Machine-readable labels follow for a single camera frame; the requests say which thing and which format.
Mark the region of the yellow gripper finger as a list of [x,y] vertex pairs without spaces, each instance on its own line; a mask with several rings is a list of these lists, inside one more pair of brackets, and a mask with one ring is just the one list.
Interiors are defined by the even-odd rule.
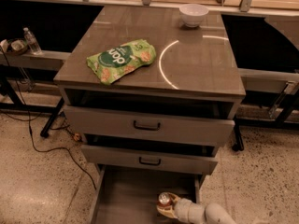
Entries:
[[179,196],[177,194],[166,192],[164,194],[164,203],[167,205],[175,204],[180,200]]
[[177,218],[177,216],[175,214],[175,210],[172,205],[170,205],[170,206],[157,205],[156,208],[157,208],[157,211],[165,217],[172,218],[172,219]]

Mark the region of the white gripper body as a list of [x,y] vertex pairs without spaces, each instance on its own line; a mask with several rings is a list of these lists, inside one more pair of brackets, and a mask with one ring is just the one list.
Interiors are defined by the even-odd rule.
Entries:
[[205,224],[205,207],[187,199],[180,199],[174,207],[175,215],[180,222],[190,224]]

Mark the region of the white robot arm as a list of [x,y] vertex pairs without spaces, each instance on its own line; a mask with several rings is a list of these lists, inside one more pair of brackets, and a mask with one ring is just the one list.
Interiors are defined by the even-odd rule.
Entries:
[[217,203],[204,206],[180,198],[171,192],[162,192],[158,196],[156,208],[163,216],[185,224],[236,224],[226,210]]

